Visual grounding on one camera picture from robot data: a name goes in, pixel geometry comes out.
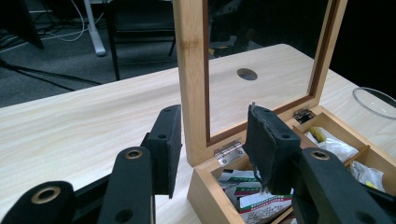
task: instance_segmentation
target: light wooden tabletop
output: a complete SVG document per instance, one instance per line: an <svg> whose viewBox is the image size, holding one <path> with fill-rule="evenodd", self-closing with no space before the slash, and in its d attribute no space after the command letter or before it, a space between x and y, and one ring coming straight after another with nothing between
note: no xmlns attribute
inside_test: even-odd
<svg viewBox="0 0 396 224"><path fill-rule="evenodd" d="M320 104L396 158L396 121L363 109L355 88L329 71ZM140 145L161 109L180 102L175 68L0 108L0 218L43 182L68 181L76 190L108 175L121 150ZM186 197L191 173L183 147L174 198L156 196L157 223L201 223Z"/></svg>

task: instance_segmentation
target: black chair leg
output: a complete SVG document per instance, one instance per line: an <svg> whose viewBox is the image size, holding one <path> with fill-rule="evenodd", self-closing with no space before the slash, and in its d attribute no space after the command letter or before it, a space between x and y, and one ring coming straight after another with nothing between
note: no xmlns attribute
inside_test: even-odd
<svg viewBox="0 0 396 224"><path fill-rule="evenodd" d="M168 56L172 56L172 53L173 53L173 49L174 49L174 47L175 47L175 44L176 44L176 37L174 37L174 41L172 42L172 47L171 47L171 49L169 50Z"/></svg>

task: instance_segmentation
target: plastic bag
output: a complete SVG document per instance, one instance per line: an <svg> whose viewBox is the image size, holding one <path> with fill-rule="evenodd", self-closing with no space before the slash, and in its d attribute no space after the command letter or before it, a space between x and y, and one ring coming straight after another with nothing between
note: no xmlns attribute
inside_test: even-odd
<svg viewBox="0 0 396 224"><path fill-rule="evenodd" d="M341 162L346 162L359 152L356 148L334 137L323 128L312 127L310 132L318 140L318 147L332 152Z"/></svg>
<svg viewBox="0 0 396 224"><path fill-rule="evenodd" d="M362 184L385 192L382 186L383 172L374 168L369 168L358 161L353 161L350 164L350 172Z"/></svg>

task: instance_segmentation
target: circular hole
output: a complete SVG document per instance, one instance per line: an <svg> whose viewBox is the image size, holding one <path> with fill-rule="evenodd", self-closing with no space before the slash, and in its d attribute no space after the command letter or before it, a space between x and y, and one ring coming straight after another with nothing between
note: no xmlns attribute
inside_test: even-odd
<svg viewBox="0 0 396 224"><path fill-rule="evenodd" d="M41 192L41 193L38 195L38 199L39 199L39 200L46 200L46 199L52 197L52 195L53 195L54 193L55 193L55 191L54 191L53 189L48 189L48 190L46 190L46 191L44 191L44 192Z"/></svg>
<svg viewBox="0 0 396 224"><path fill-rule="evenodd" d="M330 156L327 153L321 151L312 151L311 156L315 157L318 160L323 160L323 161L326 161L330 158Z"/></svg>
<svg viewBox="0 0 396 224"><path fill-rule="evenodd" d="M46 187L36 192L32 197L32 203L41 204L54 200L61 193L59 187Z"/></svg>
<svg viewBox="0 0 396 224"><path fill-rule="evenodd" d="M356 212L355 215L358 218L358 220L362 223L376 223L375 219L370 215L368 215L367 213Z"/></svg>
<svg viewBox="0 0 396 224"><path fill-rule="evenodd" d="M125 223L134 216L134 212L131 209L124 209L116 214L116 222Z"/></svg>
<svg viewBox="0 0 396 224"><path fill-rule="evenodd" d="M128 156L130 156L130 157L136 157L138 155L139 155L138 151L131 151L131 152L128 153Z"/></svg>
<svg viewBox="0 0 396 224"><path fill-rule="evenodd" d="M396 100L382 91L359 87L353 90L353 98L363 108L384 119L396 119Z"/></svg>
<svg viewBox="0 0 396 224"><path fill-rule="evenodd" d="M257 79L257 74L250 69L240 68L236 71L236 74L244 80L252 81Z"/></svg>
<svg viewBox="0 0 396 224"><path fill-rule="evenodd" d="M142 151L134 149L134 150L127 151L125 153L125 158L132 160L132 159L137 159L137 158L141 157L142 155L143 155Z"/></svg>

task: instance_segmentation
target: black foam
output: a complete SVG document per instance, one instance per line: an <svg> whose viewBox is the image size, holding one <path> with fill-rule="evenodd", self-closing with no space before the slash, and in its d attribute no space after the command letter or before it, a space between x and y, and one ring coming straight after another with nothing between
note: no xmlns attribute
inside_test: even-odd
<svg viewBox="0 0 396 224"><path fill-rule="evenodd" d="M291 156L300 151L301 139L273 111L250 105L247 141L243 149L260 172L261 183L273 194L290 194Z"/></svg>

